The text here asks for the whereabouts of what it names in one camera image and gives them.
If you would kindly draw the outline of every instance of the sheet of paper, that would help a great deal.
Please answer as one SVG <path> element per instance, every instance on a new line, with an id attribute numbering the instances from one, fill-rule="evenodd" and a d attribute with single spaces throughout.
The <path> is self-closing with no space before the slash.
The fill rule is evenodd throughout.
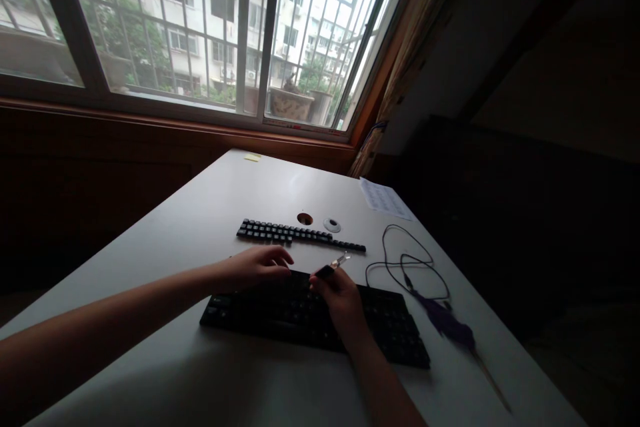
<path id="1" fill-rule="evenodd" d="M 400 196 L 395 193 L 395 190 L 391 187 L 385 187 L 384 185 L 379 185 L 378 183 L 373 183 L 360 177 L 360 188 L 362 189 L 362 193 L 365 194 L 365 199 L 370 209 L 405 220 L 411 220 L 412 222 L 417 221 L 417 218 L 411 210 L 409 210 L 407 204 L 402 201 Z"/>

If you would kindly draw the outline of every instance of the desk surface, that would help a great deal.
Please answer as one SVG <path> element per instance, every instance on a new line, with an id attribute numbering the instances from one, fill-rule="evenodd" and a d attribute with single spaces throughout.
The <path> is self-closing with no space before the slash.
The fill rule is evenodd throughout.
<path id="1" fill-rule="evenodd" d="M 365 283 L 365 266 L 382 260 L 380 239 L 391 223 L 427 247 L 447 280 L 454 312 L 471 326 L 478 351 L 508 399 L 507 413 L 472 357 L 442 338 L 427 314 L 389 278 L 371 270 L 371 286 L 405 294 L 431 357 L 431 371 L 395 366 L 432 427 L 584 426 L 584 421 L 500 322 L 447 254 L 418 222 L 367 207 L 355 179 L 262 157 L 244 160 L 232 150 L 49 290 L 0 330 L 7 337 L 83 304 L 175 272 L 224 259 L 250 246 L 235 237 L 243 218 L 312 228 L 335 218 L 335 234 L 367 246 L 345 264 Z M 390 259 L 424 258 L 401 232 L 387 234 Z M 312 272 L 338 251 L 294 243 L 294 269 Z M 428 270 L 411 279 L 424 296 L 443 286 Z M 366 425 L 363 401 L 345 355 L 262 340 L 198 325 L 206 300 L 141 342 L 30 425 Z"/>

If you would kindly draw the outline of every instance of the black keyboard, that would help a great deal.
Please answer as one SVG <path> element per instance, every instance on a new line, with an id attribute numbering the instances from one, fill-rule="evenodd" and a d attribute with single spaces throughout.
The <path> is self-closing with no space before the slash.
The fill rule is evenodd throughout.
<path id="1" fill-rule="evenodd" d="M 390 362 L 429 368 L 429 355 L 401 294 L 358 286 L 365 317 Z M 292 344 L 345 352 L 324 299 L 309 291 L 309 274 L 266 282 L 209 300 L 200 324 Z"/>
<path id="2" fill-rule="evenodd" d="M 262 242 L 277 242 L 290 244 L 291 242 L 314 242 L 341 248 L 342 250 L 355 250 L 356 252 L 366 252 L 367 248 L 362 245 L 335 240 L 333 235 L 319 230 L 307 228 L 291 227 L 283 224 L 272 224 L 271 222 L 260 222 L 259 220 L 244 219 L 238 232 L 238 237 Z"/>

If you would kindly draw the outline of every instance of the cable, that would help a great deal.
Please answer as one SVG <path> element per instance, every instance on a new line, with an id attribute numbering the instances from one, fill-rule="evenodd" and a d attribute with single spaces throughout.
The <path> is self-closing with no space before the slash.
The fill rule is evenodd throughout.
<path id="1" fill-rule="evenodd" d="M 411 256 L 409 254 L 401 254 L 400 255 L 400 262 L 389 262 L 389 260 L 387 258 L 387 246 L 385 245 L 385 236 L 387 235 L 387 232 L 391 228 L 397 228 L 397 229 L 402 230 L 403 232 L 405 232 L 409 237 L 411 237 L 415 241 L 416 244 L 418 244 L 422 248 L 422 250 L 424 250 L 426 252 L 426 254 L 429 256 L 429 259 L 428 260 L 420 260 L 419 258 L 416 258 L 416 257 Z M 384 261 L 382 261 L 382 262 L 373 262 L 372 264 L 369 264 L 365 268 L 365 281 L 367 283 L 367 287 L 370 286 L 369 285 L 369 268 L 371 268 L 373 266 L 384 265 L 385 268 L 387 269 L 387 272 L 389 273 L 389 275 L 395 281 L 396 284 L 401 286 L 409 294 L 415 295 L 415 294 L 417 294 L 417 291 L 413 288 L 413 283 L 411 282 L 411 279 L 409 278 L 409 276 L 407 275 L 407 272 L 405 271 L 405 266 L 412 266 L 412 267 L 425 266 L 426 268 L 429 268 L 429 269 L 431 269 L 431 270 L 433 270 L 435 272 L 435 274 L 439 277 L 439 279 L 442 281 L 443 285 L 445 286 L 445 289 L 447 290 L 447 295 L 445 295 L 444 297 L 433 297 L 433 298 L 431 298 L 431 300 L 447 300 L 447 299 L 451 298 L 451 292 L 449 291 L 449 286 L 447 285 L 447 282 L 445 282 L 445 280 L 442 278 L 442 275 L 440 275 L 440 273 L 433 267 L 433 264 L 435 262 L 433 261 L 433 257 L 429 253 L 429 250 L 427 250 L 424 245 L 422 245 L 420 242 L 418 242 L 418 239 L 415 238 L 413 235 L 411 235 L 411 232 L 409 232 L 407 229 L 405 229 L 404 227 L 401 227 L 401 226 L 399 226 L 397 224 L 389 224 L 385 228 L 385 231 L 382 233 L 382 249 L 385 252 Z M 408 257 L 408 258 L 414 260 L 414 262 L 404 262 L 405 257 Z M 400 267 L 400 270 L 402 271 L 403 277 L 405 279 L 405 283 L 407 285 L 406 287 L 391 273 L 391 270 L 389 269 L 390 266 L 392 266 L 392 267 L 398 267 L 399 266 Z"/>

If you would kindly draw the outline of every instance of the potted plant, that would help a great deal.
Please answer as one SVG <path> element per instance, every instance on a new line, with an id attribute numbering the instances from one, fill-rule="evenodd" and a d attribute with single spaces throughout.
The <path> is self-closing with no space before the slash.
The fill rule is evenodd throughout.
<path id="1" fill-rule="evenodd" d="M 296 121 L 307 121 L 309 108 L 313 97 L 302 95 L 298 87 L 293 84 L 291 76 L 282 89 L 269 88 L 269 102 L 271 104 L 271 115 Z"/>

